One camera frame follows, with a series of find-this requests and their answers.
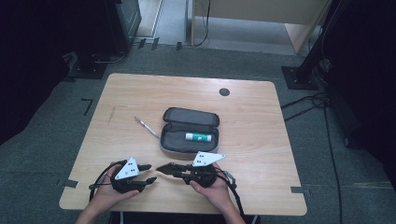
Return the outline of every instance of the green glue stick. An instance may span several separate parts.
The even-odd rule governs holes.
[[[212,135],[211,134],[203,134],[203,133],[186,133],[186,140],[200,141],[200,142],[211,142]]]

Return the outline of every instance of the wooden table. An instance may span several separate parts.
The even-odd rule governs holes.
[[[227,88],[230,95],[220,95],[222,88]],[[64,189],[60,206],[83,209],[89,200],[88,186],[97,176],[112,161],[134,156],[139,164],[152,165],[141,173],[142,179],[158,179],[143,193],[112,210],[218,213],[182,179],[155,171],[170,161],[191,161],[165,155],[159,140],[134,116],[160,133],[165,124],[163,113],[171,106],[219,115],[219,153],[226,158],[218,164],[236,178],[236,190],[247,215],[306,213],[304,195],[290,190],[301,184],[272,82],[128,74],[112,74],[108,78],[69,177],[78,181],[78,186]]]
[[[192,0],[192,45],[195,16],[206,17],[208,3],[209,0]],[[300,53],[309,36],[321,24],[331,3],[332,0],[213,0],[209,17],[285,23],[291,44],[296,53]]]

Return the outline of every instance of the gray carpet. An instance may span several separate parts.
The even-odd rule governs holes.
[[[284,105],[317,93],[287,88],[281,66],[299,66],[303,60],[298,56],[217,49],[184,47],[177,51],[174,46],[158,46],[155,50],[151,45],[142,49],[134,46],[122,61],[107,66],[103,79],[60,83],[28,127],[0,146],[0,223],[73,223],[77,219],[79,211],[59,207],[63,192],[60,183],[69,176],[109,74],[267,80],[275,83],[280,104]],[[87,100],[92,100],[88,111]],[[305,101],[286,108],[284,118],[311,105]],[[345,148],[332,109],[328,107],[326,112],[341,183],[343,223],[394,223],[396,193],[382,164],[363,149]],[[287,121],[286,126],[308,212],[303,217],[263,216],[262,223],[340,223],[324,110],[312,109]],[[107,217],[103,215],[99,223],[106,223]]]

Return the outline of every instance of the black round grommet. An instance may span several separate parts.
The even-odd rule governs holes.
[[[222,95],[222,96],[228,96],[228,95],[230,95],[230,91],[229,91],[227,88],[221,88],[221,89],[219,90],[219,93],[220,93],[220,95]]]

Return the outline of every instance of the open pencil case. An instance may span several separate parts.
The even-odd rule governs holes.
[[[165,152],[195,156],[198,151],[216,153],[219,144],[219,116],[214,113],[169,107],[161,133]]]

